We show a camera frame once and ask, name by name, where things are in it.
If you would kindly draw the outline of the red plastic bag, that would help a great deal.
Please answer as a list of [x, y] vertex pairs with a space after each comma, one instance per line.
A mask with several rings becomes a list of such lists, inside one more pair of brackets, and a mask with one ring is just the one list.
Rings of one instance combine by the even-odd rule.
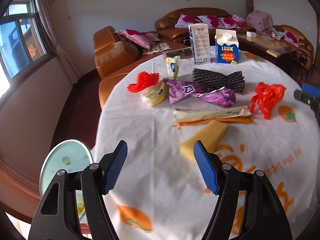
[[286, 88], [281, 84], [271, 84], [260, 82], [255, 87], [255, 95], [250, 100], [249, 111], [254, 113], [255, 106], [258, 104], [263, 118], [270, 120], [271, 112], [277, 103], [284, 97]]

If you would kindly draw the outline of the dark seaweed snack pack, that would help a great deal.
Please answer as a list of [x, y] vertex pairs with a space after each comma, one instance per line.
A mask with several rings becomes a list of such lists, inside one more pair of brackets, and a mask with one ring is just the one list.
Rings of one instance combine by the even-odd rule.
[[182, 48], [177, 50], [169, 50], [162, 53], [163, 57], [166, 59], [167, 57], [176, 57], [179, 56], [181, 59], [191, 59], [193, 57], [191, 48]]

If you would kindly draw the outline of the checkered cushion mat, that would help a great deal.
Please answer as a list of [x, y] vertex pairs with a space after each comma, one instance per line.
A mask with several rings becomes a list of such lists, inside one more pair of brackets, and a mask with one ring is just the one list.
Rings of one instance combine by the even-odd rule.
[[160, 53], [166, 50], [171, 49], [172, 46], [170, 44], [168, 44], [167, 42], [164, 43], [159, 43], [159, 44], [155, 44], [153, 46], [150, 47], [150, 49], [144, 49], [142, 51], [143, 55], [152, 55], [152, 54], [156, 54], [156, 53]]

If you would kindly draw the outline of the black foam net wrapper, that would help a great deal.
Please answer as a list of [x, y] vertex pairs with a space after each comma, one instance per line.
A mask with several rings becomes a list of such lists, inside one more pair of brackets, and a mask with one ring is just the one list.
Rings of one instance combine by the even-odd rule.
[[211, 70], [195, 68], [193, 70], [193, 81], [201, 83], [211, 90], [225, 87], [236, 93], [242, 93], [245, 87], [242, 71], [224, 75]]

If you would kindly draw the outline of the long beige wrapper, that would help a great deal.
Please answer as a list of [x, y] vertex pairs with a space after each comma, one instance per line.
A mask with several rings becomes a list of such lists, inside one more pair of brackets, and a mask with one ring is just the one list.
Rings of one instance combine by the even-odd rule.
[[173, 120], [175, 122], [190, 122], [209, 119], [228, 119], [247, 117], [252, 113], [249, 108], [244, 106], [222, 108], [216, 110], [198, 110], [198, 109], [181, 109], [176, 108], [173, 112]]

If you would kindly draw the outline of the window with dark frame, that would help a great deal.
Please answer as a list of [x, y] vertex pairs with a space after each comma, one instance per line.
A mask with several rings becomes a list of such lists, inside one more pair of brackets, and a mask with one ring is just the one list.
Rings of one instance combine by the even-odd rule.
[[49, 55], [35, 0], [12, 0], [1, 14], [1, 96]]

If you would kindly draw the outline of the small white yellow packet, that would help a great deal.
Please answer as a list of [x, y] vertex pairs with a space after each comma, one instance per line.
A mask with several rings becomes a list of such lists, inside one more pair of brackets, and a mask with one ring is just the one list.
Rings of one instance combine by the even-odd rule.
[[181, 61], [180, 56], [165, 58], [165, 63], [166, 63], [167, 72], [168, 72], [168, 79], [176, 80], [176, 77], [178, 75], [178, 71], [180, 68], [180, 61]]

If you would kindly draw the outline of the yellow sponge block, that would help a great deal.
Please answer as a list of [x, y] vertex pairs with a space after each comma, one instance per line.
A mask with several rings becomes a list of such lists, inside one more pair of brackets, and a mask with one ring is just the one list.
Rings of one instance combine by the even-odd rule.
[[180, 145], [180, 154], [189, 161], [195, 162], [194, 144], [198, 140], [203, 143], [208, 152], [213, 152], [225, 135], [228, 124], [225, 122], [211, 121], [204, 128], [195, 133], [191, 138]]

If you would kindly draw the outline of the pink floral pillow right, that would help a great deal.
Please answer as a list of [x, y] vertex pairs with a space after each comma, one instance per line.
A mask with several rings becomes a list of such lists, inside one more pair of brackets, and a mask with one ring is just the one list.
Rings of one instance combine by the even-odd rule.
[[240, 29], [247, 25], [247, 21], [238, 15], [221, 17], [219, 21], [225, 29]]

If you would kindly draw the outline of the blue LOOK yogurt carton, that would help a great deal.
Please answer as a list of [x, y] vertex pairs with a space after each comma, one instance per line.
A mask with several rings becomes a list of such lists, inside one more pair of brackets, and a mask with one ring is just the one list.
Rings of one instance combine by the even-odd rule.
[[216, 29], [215, 53], [217, 63], [238, 64], [239, 42], [236, 31]]

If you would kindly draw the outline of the pink floral pillow on chaise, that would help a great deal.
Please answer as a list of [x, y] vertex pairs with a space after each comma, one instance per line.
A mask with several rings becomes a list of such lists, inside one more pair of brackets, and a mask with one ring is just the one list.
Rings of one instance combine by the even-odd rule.
[[147, 50], [160, 41], [157, 34], [150, 32], [141, 33], [132, 29], [121, 29], [116, 33]]

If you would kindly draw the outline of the pink floral pillow left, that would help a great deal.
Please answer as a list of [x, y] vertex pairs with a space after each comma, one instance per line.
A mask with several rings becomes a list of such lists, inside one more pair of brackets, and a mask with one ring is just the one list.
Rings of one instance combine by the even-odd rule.
[[187, 28], [190, 24], [202, 23], [199, 19], [185, 14], [180, 14], [180, 17], [175, 24], [175, 28]]

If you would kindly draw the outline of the yellow clear plastic wrapper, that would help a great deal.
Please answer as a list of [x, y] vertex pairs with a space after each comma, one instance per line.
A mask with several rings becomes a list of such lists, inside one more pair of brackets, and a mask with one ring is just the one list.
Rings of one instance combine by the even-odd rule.
[[162, 102], [167, 94], [167, 86], [163, 80], [159, 81], [152, 87], [148, 87], [140, 92], [142, 103], [147, 106], [154, 106]]

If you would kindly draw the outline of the long orange wrapper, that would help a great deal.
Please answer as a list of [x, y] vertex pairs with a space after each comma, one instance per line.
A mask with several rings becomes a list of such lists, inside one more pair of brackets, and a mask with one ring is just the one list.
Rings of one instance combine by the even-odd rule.
[[206, 124], [206, 123], [209, 123], [211, 121], [227, 122], [227, 123], [229, 123], [229, 122], [230, 123], [243, 123], [243, 124], [248, 124], [248, 123], [252, 123], [253, 122], [251, 116], [246, 116], [246, 117], [235, 117], [235, 118], [206, 119], [206, 120], [176, 122], [176, 124], [174, 124], [173, 127]]

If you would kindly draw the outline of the brown leather chaise sofa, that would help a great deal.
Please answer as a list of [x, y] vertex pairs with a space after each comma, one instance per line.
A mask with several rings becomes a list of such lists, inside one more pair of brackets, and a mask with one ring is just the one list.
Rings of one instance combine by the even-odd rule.
[[129, 72], [161, 52], [143, 55], [132, 42], [125, 41], [112, 26], [104, 27], [93, 35], [95, 66], [101, 78], [99, 84], [100, 107], [104, 107], [114, 86]]

